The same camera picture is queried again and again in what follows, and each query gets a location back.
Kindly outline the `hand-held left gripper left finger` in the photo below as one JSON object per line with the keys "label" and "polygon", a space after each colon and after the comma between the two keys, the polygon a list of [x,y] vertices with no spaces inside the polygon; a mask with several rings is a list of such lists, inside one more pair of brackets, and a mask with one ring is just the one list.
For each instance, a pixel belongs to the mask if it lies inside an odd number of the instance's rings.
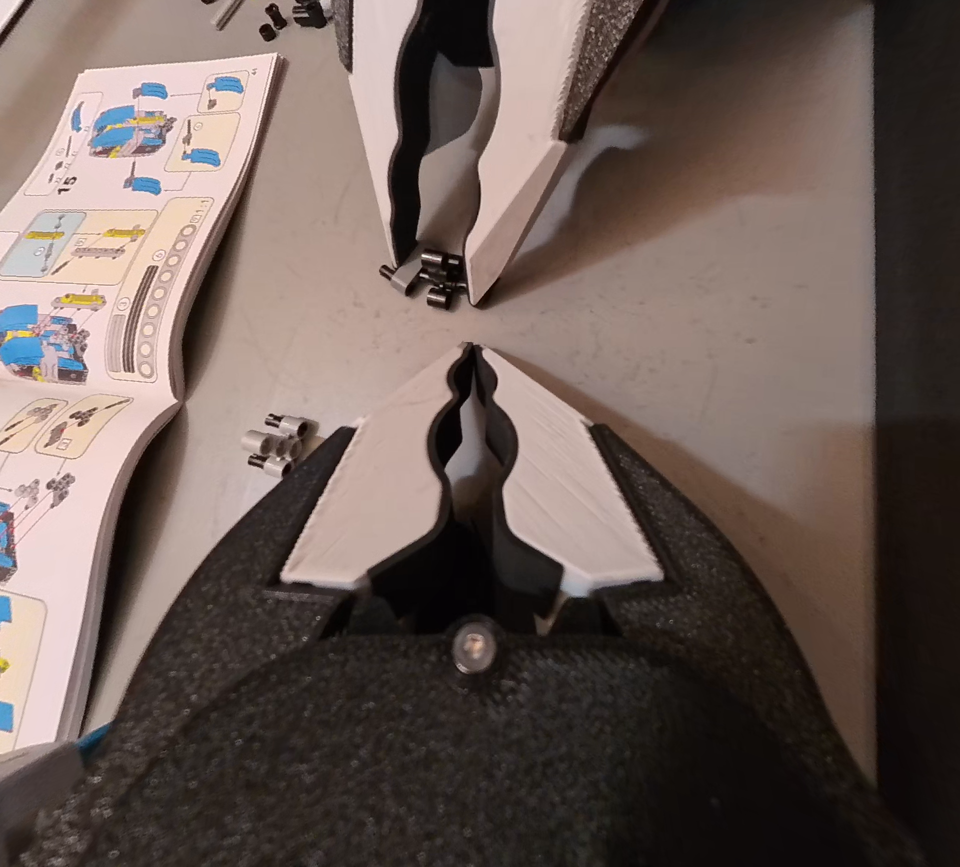
{"label": "hand-held left gripper left finger", "polygon": [[358,421],[279,575],[356,590],[435,540],[452,510],[447,465],[460,448],[474,345],[450,348]]}

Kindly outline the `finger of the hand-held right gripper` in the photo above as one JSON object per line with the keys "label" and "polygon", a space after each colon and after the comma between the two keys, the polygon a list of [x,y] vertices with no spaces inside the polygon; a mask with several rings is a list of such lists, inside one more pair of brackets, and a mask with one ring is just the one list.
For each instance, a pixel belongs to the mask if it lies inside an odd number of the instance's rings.
{"label": "finger of the hand-held right gripper", "polygon": [[478,213],[464,242],[467,297],[480,305],[567,162],[561,133],[594,0],[490,0],[496,114],[478,160]]}
{"label": "finger of the hand-held right gripper", "polygon": [[352,0],[351,93],[390,266],[414,256],[437,46],[430,0]]}

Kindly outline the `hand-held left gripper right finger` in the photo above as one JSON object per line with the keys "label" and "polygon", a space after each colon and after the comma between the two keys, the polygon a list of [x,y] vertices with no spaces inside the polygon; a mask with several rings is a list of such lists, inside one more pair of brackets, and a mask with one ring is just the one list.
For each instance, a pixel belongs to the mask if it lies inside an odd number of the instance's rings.
{"label": "hand-held left gripper right finger", "polygon": [[510,599],[547,621],[570,598],[665,585],[597,425],[495,350],[477,346],[475,363],[486,445],[500,467],[491,560]]}

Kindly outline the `light grey connector assembly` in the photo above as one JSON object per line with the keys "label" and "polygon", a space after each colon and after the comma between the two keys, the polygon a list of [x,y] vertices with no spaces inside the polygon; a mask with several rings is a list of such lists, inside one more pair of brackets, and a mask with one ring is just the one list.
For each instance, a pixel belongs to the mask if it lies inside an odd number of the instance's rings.
{"label": "light grey connector assembly", "polygon": [[246,465],[271,479],[288,477],[315,448],[318,428],[311,418],[268,414],[262,429],[246,430],[241,438]]}

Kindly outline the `black cross connector piece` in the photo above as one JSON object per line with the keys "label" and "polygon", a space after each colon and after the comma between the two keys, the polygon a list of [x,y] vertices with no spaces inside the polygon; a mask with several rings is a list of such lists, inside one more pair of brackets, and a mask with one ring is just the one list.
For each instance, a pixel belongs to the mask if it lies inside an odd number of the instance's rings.
{"label": "black cross connector piece", "polygon": [[415,278],[426,284],[429,306],[449,310],[454,299],[467,297],[470,286],[464,258],[461,254],[440,249],[423,249]]}

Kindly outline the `grey brick with black pins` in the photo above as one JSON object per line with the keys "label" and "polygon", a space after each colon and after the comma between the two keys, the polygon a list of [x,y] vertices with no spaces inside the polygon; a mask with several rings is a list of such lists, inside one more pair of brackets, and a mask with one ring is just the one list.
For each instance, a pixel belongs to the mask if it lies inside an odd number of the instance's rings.
{"label": "grey brick with black pins", "polygon": [[389,282],[391,288],[398,291],[404,297],[409,297],[421,282],[420,274],[422,268],[423,255],[422,252],[417,249],[399,266],[393,267],[386,263],[381,264],[378,273]]}

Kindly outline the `grey desk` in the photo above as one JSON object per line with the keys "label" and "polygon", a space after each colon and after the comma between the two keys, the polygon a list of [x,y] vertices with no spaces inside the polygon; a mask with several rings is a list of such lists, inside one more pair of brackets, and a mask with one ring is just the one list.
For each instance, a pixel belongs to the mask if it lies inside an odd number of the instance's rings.
{"label": "grey desk", "polygon": [[33,0],[2,42],[2,204],[85,69],[277,51],[246,193],[184,336],[187,398],[126,491],[83,731],[109,722],[210,548],[270,488],[268,412],[367,415],[455,343],[609,425],[762,580],[875,771],[871,0],[675,0],[621,61],[485,307],[378,275],[386,245],[330,29],[199,0]]}

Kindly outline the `open instruction booklet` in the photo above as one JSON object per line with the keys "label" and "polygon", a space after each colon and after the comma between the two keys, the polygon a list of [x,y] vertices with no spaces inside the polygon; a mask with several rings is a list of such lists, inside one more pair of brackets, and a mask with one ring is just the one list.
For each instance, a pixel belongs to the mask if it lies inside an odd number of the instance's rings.
{"label": "open instruction booklet", "polygon": [[1,751],[76,736],[121,501],[184,403],[186,316],[278,53],[86,70],[1,216]]}

